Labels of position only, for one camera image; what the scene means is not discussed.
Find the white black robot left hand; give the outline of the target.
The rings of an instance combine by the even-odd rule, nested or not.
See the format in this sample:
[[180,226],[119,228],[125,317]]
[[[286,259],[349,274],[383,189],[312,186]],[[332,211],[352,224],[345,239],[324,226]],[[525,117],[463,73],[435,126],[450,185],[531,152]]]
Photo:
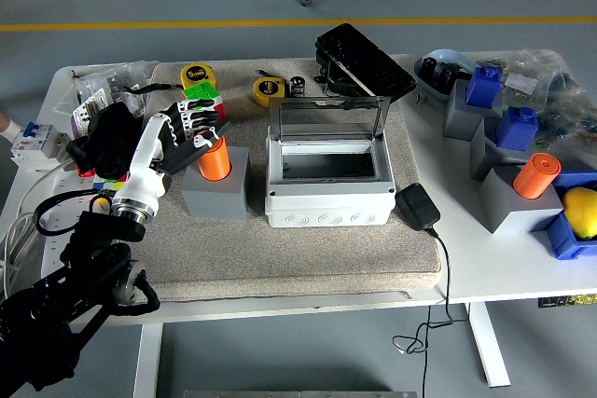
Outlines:
[[113,198],[113,214],[156,215],[166,177],[207,153],[229,127],[229,120],[221,118],[213,105],[208,100],[184,100],[147,121],[132,156],[129,179]]

